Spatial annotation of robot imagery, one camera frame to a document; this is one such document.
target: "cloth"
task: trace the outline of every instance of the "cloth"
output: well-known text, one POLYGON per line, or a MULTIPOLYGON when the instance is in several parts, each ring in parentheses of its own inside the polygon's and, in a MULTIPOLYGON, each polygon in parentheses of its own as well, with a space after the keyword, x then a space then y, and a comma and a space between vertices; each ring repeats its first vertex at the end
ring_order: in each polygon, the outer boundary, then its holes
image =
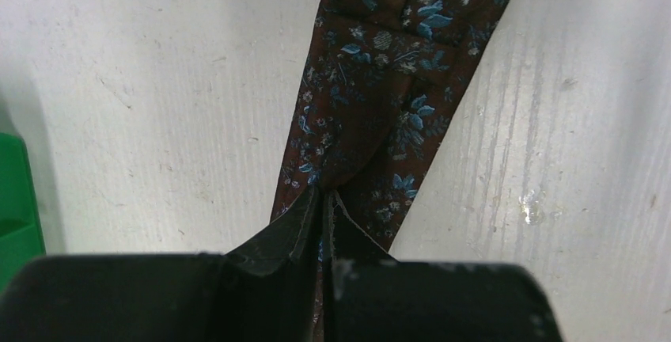
POLYGON ((321 0, 271 217, 337 189, 389 249, 508 1, 321 0))

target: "white surface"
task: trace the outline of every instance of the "white surface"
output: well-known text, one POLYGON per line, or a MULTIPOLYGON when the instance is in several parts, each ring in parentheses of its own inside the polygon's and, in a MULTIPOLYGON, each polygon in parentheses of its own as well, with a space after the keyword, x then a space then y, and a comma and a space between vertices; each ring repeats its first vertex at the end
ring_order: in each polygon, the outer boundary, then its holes
MULTIPOLYGON (((49 251, 267 224, 318 1, 0 0, 49 251)), ((671 340, 669 4, 513 0, 393 252, 522 263, 569 341, 671 340)))
POLYGON ((569 341, 671 340, 670 23, 671 0, 512 0, 396 256, 518 262, 569 341))
POLYGON ((267 225, 318 2, 0 0, 47 249, 227 251, 267 225))

